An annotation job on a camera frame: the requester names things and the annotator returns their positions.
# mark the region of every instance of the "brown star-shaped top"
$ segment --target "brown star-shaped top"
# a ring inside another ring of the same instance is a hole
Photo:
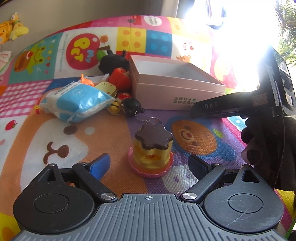
[[[161,124],[148,122],[142,126],[142,129],[135,133],[135,138],[141,142],[145,150],[168,149],[168,144],[173,140],[173,134],[165,129]]]

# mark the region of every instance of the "blue square with dots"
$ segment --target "blue square with dots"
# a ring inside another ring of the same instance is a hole
[[[171,34],[147,30],[145,53],[171,57],[172,46],[173,37]]]

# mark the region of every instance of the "plastic packaging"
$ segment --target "plastic packaging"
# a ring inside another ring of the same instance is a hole
[[[89,85],[72,82],[50,93],[40,104],[59,119],[78,123],[109,106],[115,99]]]

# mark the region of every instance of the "green foliage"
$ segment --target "green foliage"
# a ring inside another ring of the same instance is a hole
[[[281,30],[277,51],[288,65],[296,66],[296,4],[277,0],[275,11]]]

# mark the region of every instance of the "pink box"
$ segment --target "pink box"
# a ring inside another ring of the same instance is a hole
[[[195,65],[179,60],[131,55],[132,96],[145,109],[190,110],[201,100],[224,94],[225,85]]]

